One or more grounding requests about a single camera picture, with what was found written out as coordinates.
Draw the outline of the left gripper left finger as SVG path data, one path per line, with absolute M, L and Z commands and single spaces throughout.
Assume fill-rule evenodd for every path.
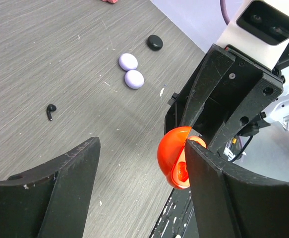
M 0 181 L 0 238 L 82 237 L 100 150 L 100 139 L 91 137 Z

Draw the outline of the orange earbud case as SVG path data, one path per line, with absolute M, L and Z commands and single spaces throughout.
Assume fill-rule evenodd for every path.
M 157 150 L 157 161 L 167 182 L 176 189 L 190 187 L 187 163 L 185 157 L 186 141 L 192 140 L 203 147 L 207 147 L 205 141 L 196 136 L 189 136 L 192 127 L 181 126 L 167 132 L 161 139 Z

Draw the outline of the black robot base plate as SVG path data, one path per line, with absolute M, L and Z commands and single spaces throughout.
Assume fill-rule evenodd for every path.
M 150 238 L 198 238 L 198 228 L 190 189 L 173 189 Z

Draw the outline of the lilac earbud charging case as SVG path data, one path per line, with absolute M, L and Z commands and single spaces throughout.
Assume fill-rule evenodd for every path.
M 137 58 L 130 53 L 122 54 L 118 59 L 118 63 L 124 71 L 136 70 L 138 67 Z

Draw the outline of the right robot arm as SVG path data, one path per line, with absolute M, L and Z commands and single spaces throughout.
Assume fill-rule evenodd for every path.
M 189 126 L 212 152 L 239 133 L 289 122 L 289 90 L 281 72 L 267 69 L 232 46 L 212 45 L 169 103 L 164 131 Z

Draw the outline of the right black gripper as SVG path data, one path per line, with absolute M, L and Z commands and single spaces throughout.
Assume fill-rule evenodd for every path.
M 180 93 L 174 93 L 164 132 L 190 126 L 216 152 L 283 92 L 281 73 L 232 46 L 211 46 Z

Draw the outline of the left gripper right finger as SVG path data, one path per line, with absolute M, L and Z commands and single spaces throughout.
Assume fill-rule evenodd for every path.
M 200 237 L 289 238 L 289 182 L 244 169 L 192 140 L 185 156 Z

